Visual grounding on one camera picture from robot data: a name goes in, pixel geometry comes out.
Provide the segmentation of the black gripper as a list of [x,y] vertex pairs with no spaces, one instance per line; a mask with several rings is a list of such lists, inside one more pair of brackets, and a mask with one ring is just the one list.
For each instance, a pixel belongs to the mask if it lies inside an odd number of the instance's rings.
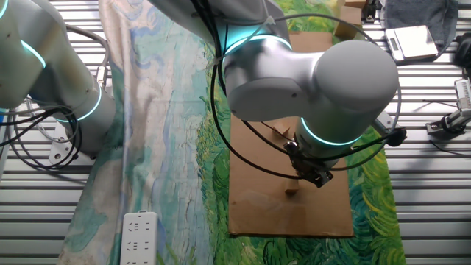
[[321,188],[333,179],[333,175],[322,168],[321,163],[309,161],[307,157],[302,156],[300,148],[294,141],[286,143],[286,151],[291,160],[291,165],[296,170],[298,176]]

